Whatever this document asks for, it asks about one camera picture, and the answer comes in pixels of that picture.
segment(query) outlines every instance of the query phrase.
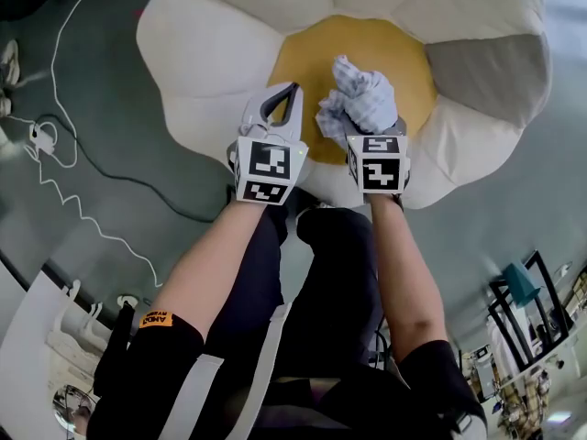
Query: white cable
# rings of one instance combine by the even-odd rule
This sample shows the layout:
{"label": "white cable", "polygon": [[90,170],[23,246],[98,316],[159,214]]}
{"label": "white cable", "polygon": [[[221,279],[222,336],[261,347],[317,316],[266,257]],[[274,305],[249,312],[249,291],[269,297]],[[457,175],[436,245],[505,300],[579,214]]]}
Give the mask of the white cable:
{"label": "white cable", "polygon": [[[77,164],[77,142],[75,141],[77,139],[77,129],[75,128],[75,124],[73,123],[72,119],[69,117],[67,110],[65,109],[65,107],[63,106],[63,104],[61,104],[61,101],[59,100],[59,96],[57,95],[57,82],[55,79],[55,60],[57,59],[57,51],[59,49],[59,44],[60,44],[60,40],[61,40],[61,33],[63,32],[63,30],[65,29],[65,27],[67,26],[67,23],[69,22],[69,20],[71,19],[73,12],[75,11],[75,9],[78,7],[78,5],[82,2],[82,0],[78,0],[77,3],[73,6],[72,10],[70,11],[69,15],[65,18],[65,21],[63,22],[63,24],[61,25],[61,28],[59,30],[59,32],[57,33],[57,39],[55,41],[55,49],[53,51],[53,57],[51,59],[51,66],[50,66],[50,75],[51,75],[51,80],[53,82],[53,97],[55,98],[55,103],[57,104],[57,106],[60,108],[60,110],[63,112],[63,115],[65,116],[65,118],[67,119],[67,122],[69,122],[70,126],[72,127],[72,134],[73,134],[73,138],[74,138],[74,142],[73,142],[73,162],[69,165],[64,164],[60,159],[58,159],[55,155],[51,154],[50,156],[57,161],[57,163],[65,169],[69,169],[69,168],[73,168],[76,164]],[[16,117],[14,115],[9,115],[9,118],[19,121],[19,122],[23,122],[26,124],[36,124],[34,120],[30,120],[30,119],[24,119],[21,117]],[[51,126],[53,128],[53,132],[55,134],[55,138],[53,139],[53,146],[55,144],[57,144],[57,127],[55,127],[55,124],[53,124],[52,122],[46,121],[43,122],[39,125],[37,125],[38,128],[42,128],[43,126]],[[61,205],[65,205],[68,201],[70,200],[75,200],[77,202],[77,208],[78,208],[78,213],[80,216],[81,220],[89,220],[92,223],[94,223],[95,227],[98,230],[98,234],[100,235],[100,237],[104,238],[104,239],[110,239],[113,241],[119,241],[122,244],[124,244],[128,251],[130,252],[130,254],[132,254],[135,258],[144,260],[145,262],[147,262],[147,264],[149,264],[150,267],[150,271],[153,274],[153,279],[155,281],[155,287],[159,288],[162,285],[162,282],[158,282],[157,280],[157,272],[155,271],[155,268],[153,267],[152,262],[146,258],[145,256],[141,256],[140,254],[136,253],[132,247],[130,247],[129,243],[121,237],[118,236],[110,236],[110,235],[106,235],[102,232],[102,228],[100,227],[100,224],[98,224],[98,222],[93,219],[91,216],[87,216],[83,214],[83,210],[82,210],[82,201],[80,199],[80,196],[77,194],[74,195],[70,195],[68,197],[63,198],[63,195],[61,194],[61,190],[59,188],[59,184],[57,182],[55,182],[53,179],[47,179],[47,180],[43,180],[43,173],[42,173],[42,163],[40,161],[40,157],[39,157],[39,149],[34,149],[32,148],[30,145],[25,145],[24,149],[26,151],[26,153],[35,161],[39,164],[39,184],[45,185],[48,183],[52,183],[55,186],[55,189],[57,190],[57,194],[59,195],[60,199],[61,199]]]}

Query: yellow cushion center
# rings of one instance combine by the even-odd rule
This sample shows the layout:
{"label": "yellow cushion center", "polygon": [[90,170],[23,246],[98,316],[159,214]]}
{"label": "yellow cushion center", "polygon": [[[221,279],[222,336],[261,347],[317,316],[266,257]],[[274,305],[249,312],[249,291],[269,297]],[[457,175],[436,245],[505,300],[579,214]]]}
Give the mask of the yellow cushion center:
{"label": "yellow cushion center", "polygon": [[312,160],[344,164],[345,152],[324,138],[315,116],[318,102],[337,88],[332,64],[338,55],[362,71],[377,71],[395,90],[398,113],[413,137],[426,122],[437,99],[424,45],[389,21],[331,16],[288,36],[268,85],[297,82],[304,90],[302,140]]}

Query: crumpled cloth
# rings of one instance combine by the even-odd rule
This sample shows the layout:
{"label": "crumpled cloth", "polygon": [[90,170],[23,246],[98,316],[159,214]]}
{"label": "crumpled cloth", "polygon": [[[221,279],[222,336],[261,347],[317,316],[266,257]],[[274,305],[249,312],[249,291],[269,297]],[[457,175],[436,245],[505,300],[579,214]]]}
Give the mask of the crumpled cloth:
{"label": "crumpled cloth", "polygon": [[332,73],[338,90],[330,90],[316,114],[324,137],[346,150],[347,135],[381,135],[395,124],[393,87],[382,73],[360,71],[344,55],[335,58]]}

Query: round mirror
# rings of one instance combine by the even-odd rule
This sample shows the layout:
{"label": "round mirror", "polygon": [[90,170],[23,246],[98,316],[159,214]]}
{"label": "round mirror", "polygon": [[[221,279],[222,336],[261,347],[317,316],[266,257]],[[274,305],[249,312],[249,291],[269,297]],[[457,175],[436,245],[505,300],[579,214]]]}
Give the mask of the round mirror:
{"label": "round mirror", "polygon": [[85,436],[94,411],[94,402],[79,388],[64,385],[53,396],[53,412],[60,426],[68,432]]}

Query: gray floor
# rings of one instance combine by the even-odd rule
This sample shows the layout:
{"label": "gray floor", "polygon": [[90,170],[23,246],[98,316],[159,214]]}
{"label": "gray floor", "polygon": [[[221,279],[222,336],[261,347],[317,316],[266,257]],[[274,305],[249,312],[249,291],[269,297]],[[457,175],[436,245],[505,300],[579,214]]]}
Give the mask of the gray floor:
{"label": "gray floor", "polygon": [[[24,74],[49,67],[57,29],[76,0],[50,0],[36,14],[0,23],[0,44],[15,37]],[[63,34],[57,59],[61,100],[88,153],[111,173],[151,182],[179,207],[214,217],[225,201],[229,174],[219,164],[180,147],[168,134],[157,87],[140,55],[135,31],[149,0],[85,0]],[[553,50],[552,95],[544,113],[526,130],[511,159],[495,174],[462,187],[407,217],[442,292],[454,340],[462,348],[483,341],[488,280],[534,248],[554,272],[574,266],[564,288],[587,257],[587,15],[585,0],[547,0]],[[58,113],[50,80],[14,93],[15,115]],[[1,123],[11,139],[26,127]],[[71,140],[61,134],[57,154],[69,160]],[[105,232],[125,237],[153,261],[160,281],[206,230],[171,212],[151,191],[101,177],[80,157],[62,170],[45,159],[44,174],[65,194],[79,193],[84,211]],[[21,152],[0,160],[0,249],[32,281],[49,260],[83,291],[115,307],[132,292],[152,299],[149,268],[122,246],[104,241],[75,205],[62,207],[52,186],[38,185],[38,169]],[[283,248],[283,292],[294,297],[309,263],[309,249],[295,239]]]}

